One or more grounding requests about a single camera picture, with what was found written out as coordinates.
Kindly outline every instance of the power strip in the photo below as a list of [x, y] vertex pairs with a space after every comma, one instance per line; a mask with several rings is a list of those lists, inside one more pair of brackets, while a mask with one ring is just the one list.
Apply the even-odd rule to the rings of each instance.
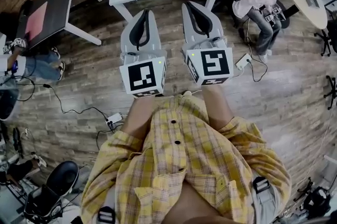
[[105, 122], [106, 122], [107, 126], [109, 126], [109, 125], [112, 125], [112, 124], [117, 123], [117, 122], [122, 121], [122, 120], [123, 120], [123, 118], [122, 118], [121, 113], [117, 112], [114, 115], [108, 117], [107, 121], [105, 121]]
[[246, 53], [235, 65], [238, 70], [243, 70], [251, 60], [251, 56]]

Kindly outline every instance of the jeans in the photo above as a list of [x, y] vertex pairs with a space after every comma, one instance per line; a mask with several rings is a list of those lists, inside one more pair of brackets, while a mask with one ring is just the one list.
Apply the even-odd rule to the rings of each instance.
[[256, 52], [258, 55], [265, 55], [267, 50], [271, 50], [275, 43], [276, 37], [281, 29], [281, 22], [275, 19], [275, 24], [272, 27], [261, 12], [253, 8], [248, 12], [248, 17], [256, 22], [257, 26], [261, 29], [259, 39], [255, 46]]
[[55, 53], [40, 54], [26, 58], [26, 69], [24, 76], [40, 77], [46, 80], [57, 81], [60, 78], [60, 70], [50, 66], [50, 63], [57, 62], [58, 57]]

